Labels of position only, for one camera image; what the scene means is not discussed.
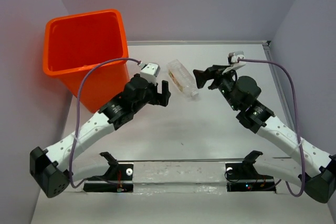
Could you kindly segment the large clear juice bottle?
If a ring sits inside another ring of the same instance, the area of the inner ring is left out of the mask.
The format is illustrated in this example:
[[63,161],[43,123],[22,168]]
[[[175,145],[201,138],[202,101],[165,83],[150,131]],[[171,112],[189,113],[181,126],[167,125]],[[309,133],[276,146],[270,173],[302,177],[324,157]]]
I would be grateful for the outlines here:
[[189,99],[196,99],[198,97],[195,79],[180,61],[175,59],[169,62],[167,64],[167,71],[182,94]]

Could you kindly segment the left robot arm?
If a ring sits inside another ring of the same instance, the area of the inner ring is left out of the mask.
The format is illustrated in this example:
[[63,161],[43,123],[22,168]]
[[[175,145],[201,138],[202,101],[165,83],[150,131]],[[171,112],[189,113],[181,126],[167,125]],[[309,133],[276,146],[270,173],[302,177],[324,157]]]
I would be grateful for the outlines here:
[[30,174],[48,198],[62,193],[71,183],[96,178],[107,183],[119,173],[118,161],[109,153],[100,165],[75,170],[73,161],[91,145],[130,122],[145,105],[167,106],[171,93],[169,83],[149,83],[139,74],[125,85],[124,90],[101,107],[82,127],[57,143],[42,149],[34,148],[29,155]]

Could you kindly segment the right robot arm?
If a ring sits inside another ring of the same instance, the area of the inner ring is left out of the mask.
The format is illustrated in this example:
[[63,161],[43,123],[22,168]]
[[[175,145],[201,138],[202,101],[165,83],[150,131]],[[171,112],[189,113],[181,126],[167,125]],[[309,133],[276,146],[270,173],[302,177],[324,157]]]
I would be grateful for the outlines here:
[[250,152],[241,171],[248,178],[267,175],[287,184],[302,186],[303,191],[320,203],[327,203],[335,192],[335,156],[318,149],[286,126],[274,112],[258,101],[261,88],[249,76],[237,76],[236,67],[213,65],[204,71],[193,70],[196,85],[203,88],[208,80],[210,90],[217,89],[237,111],[239,123],[268,140],[288,158],[267,157],[260,151]]

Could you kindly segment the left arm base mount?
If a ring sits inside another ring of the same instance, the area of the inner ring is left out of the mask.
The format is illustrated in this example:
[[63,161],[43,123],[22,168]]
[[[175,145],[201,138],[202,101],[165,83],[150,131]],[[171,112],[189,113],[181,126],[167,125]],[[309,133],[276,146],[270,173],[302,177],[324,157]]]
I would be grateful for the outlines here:
[[86,180],[83,190],[87,193],[133,192],[134,164],[119,162],[108,152],[102,152],[100,156],[107,161],[108,169],[103,175]]

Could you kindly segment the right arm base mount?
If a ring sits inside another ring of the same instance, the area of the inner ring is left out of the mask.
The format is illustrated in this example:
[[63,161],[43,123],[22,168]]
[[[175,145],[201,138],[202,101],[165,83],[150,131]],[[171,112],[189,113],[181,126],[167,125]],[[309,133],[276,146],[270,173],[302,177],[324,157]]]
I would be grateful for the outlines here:
[[224,176],[229,193],[249,191],[276,192],[276,182],[273,177],[257,173],[253,167],[256,159],[263,153],[250,152],[241,162],[226,163]]

